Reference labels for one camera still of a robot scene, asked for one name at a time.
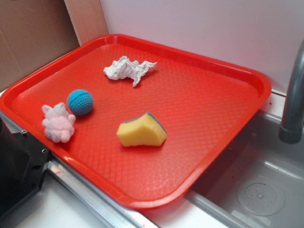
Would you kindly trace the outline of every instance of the plastic tray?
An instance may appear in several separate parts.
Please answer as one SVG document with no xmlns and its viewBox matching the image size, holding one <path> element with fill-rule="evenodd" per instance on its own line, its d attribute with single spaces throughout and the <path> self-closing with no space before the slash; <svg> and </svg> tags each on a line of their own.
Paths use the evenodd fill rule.
<svg viewBox="0 0 304 228">
<path fill-rule="evenodd" d="M 158 62 L 137 87 L 103 69 L 128 56 Z M 68 143 L 44 136 L 42 105 L 67 103 L 75 89 L 94 98 L 76 118 Z M 182 196 L 259 110 L 271 93 L 254 70 L 125 35 L 97 38 L 10 87 L 0 109 L 119 203 L 155 208 Z M 160 147 L 125 148 L 120 123 L 150 111 L 165 127 Z"/>
</svg>

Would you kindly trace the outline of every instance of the sink basin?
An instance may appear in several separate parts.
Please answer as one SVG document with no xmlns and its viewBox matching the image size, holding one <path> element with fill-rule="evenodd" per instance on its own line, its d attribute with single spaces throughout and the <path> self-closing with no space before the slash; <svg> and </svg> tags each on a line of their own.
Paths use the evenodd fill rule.
<svg viewBox="0 0 304 228">
<path fill-rule="evenodd" d="M 228 223 L 232 227 L 304 227 L 304 140 L 281 142 L 280 121 L 259 111 L 198 179 L 188 198 L 224 215 L 222 220 L 233 221 Z"/>
</svg>

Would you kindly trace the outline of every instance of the drain cover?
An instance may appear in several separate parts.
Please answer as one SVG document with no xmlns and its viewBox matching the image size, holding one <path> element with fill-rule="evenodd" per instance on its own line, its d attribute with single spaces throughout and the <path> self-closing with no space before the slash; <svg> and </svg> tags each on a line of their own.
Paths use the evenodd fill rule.
<svg viewBox="0 0 304 228">
<path fill-rule="evenodd" d="M 255 178 L 243 182 L 237 190 L 237 199 L 248 212 L 269 216 L 276 214 L 284 206 L 283 190 L 265 178 Z"/>
</svg>

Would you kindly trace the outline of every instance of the crumpled paper towel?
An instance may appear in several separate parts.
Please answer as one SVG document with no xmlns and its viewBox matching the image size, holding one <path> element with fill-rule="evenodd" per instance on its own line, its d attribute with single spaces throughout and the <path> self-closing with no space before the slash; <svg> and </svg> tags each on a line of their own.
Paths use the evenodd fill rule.
<svg viewBox="0 0 304 228">
<path fill-rule="evenodd" d="M 137 86 L 141 77 L 144 76 L 151 67 L 157 63 L 144 61 L 139 64 L 138 61 L 131 62 L 127 56 L 122 56 L 118 61 L 113 61 L 112 65 L 104 68 L 105 74 L 109 79 L 118 80 L 129 77 L 133 79 L 133 87 Z"/>
</svg>

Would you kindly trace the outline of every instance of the sponge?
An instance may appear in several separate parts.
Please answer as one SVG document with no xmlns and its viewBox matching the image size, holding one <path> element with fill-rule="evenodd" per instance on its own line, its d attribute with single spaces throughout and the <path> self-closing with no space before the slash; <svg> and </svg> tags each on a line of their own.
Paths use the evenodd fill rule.
<svg viewBox="0 0 304 228">
<path fill-rule="evenodd" d="M 88 114 L 92 110 L 93 104 L 92 95 L 84 89 L 74 90 L 67 98 L 69 109 L 76 115 Z"/>
<path fill-rule="evenodd" d="M 167 138 L 164 127 L 147 112 L 143 116 L 119 125 L 117 137 L 123 146 L 160 146 Z"/>
</svg>

